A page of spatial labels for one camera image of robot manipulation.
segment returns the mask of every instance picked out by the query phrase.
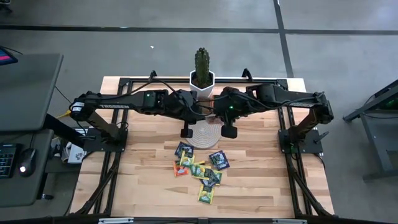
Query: potted cactus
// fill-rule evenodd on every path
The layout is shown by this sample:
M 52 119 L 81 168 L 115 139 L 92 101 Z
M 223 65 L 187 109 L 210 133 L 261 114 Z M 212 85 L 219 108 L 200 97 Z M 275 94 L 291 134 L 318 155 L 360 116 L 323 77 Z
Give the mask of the potted cactus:
M 210 57 L 203 47 L 195 54 L 195 70 L 190 73 L 191 90 L 196 91 L 198 98 L 208 98 L 213 91 L 215 74 L 209 70 Z

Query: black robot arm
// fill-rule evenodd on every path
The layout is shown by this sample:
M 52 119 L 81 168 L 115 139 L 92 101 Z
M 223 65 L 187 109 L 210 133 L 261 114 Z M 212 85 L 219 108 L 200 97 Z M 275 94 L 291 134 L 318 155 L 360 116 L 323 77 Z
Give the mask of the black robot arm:
M 281 106 L 310 109 L 308 116 L 300 124 L 289 128 L 289 138 L 292 142 L 303 141 L 305 135 L 317 124 L 327 124 L 333 119 L 329 101 L 324 93 L 286 91 L 272 84 L 248 86 L 245 93 L 236 88 L 225 87 L 220 96 L 215 96 L 214 113 L 224 122 L 221 135 L 236 138 L 237 129 L 233 127 L 236 119 L 253 113 L 276 110 Z
M 106 143 L 120 141 L 121 130 L 115 124 L 107 123 L 96 109 L 127 109 L 147 115 L 161 115 L 179 119 L 188 124 L 203 120 L 201 108 L 195 104 L 196 92 L 178 90 L 169 95 L 167 90 L 138 91 L 133 95 L 102 95 L 87 92 L 70 105 L 71 117 L 75 121 L 86 121 L 101 132 Z M 182 133 L 189 133 L 187 128 Z

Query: keyboard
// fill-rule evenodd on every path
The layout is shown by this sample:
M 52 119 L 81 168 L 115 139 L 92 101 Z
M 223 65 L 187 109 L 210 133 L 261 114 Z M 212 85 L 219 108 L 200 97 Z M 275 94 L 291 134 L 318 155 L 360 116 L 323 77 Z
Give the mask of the keyboard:
M 0 144 L 0 179 L 11 178 L 21 144 Z

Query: gray floor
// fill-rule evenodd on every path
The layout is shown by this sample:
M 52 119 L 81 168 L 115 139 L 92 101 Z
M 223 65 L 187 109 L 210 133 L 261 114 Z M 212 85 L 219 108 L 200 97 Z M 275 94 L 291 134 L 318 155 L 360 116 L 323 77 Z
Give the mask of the gray floor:
M 279 2 L 286 29 L 398 29 L 394 0 Z M 114 0 L 112 4 L 105 0 L 14 0 L 13 4 L 15 13 L 0 16 L 0 23 L 277 28 L 271 0 Z M 325 91 L 335 114 L 331 124 L 318 127 L 330 131 L 323 145 L 335 213 L 398 222 L 398 179 L 362 181 L 362 175 L 377 170 L 372 148 L 359 121 L 346 124 L 341 119 L 398 78 L 398 35 L 288 35 L 287 43 L 295 77 L 305 79 L 308 91 Z M 0 45 L 25 54 L 64 54 L 57 85 L 69 98 L 98 91 L 105 75 L 148 75 L 151 70 L 159 75 L 188 75 L 195 49 L 202 46 L 208 48 L 210 68 L 218 76 L 238 77 L 243 68 L 255 77 L 287 76 L 278 34 L 0 30 Z M 55 93 L 50 112 L 62 114 L 67 106 Z M 67 178 L 76 181 L 76 177 Z M 58 188 L 60 183 L 53 181 Z M 71 195 L 73 190 L 58 188 L 53 190 L 60 195 Z M 25 217 L 42 217 L 44 213 L 38 211 L 43 210 L 46 215 L 63 215 L 69 199 L 54 200 L 51 211 L 45 210 L 46 205 L 15 209 Z M 4 209 L 0 214 L 1 219 L 22 218 Z

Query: cactus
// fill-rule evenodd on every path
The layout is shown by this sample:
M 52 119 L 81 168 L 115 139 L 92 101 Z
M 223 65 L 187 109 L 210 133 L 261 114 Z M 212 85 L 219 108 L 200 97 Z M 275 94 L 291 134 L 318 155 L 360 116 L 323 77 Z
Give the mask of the cactus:
M 209 76 L 209 63 L 209 53 L 205 48 L 199 48 L 195 54 L 195 71 L 198 84 L 197 87 L 199 88 L 206 88 L 213 84 L 213 80 Z

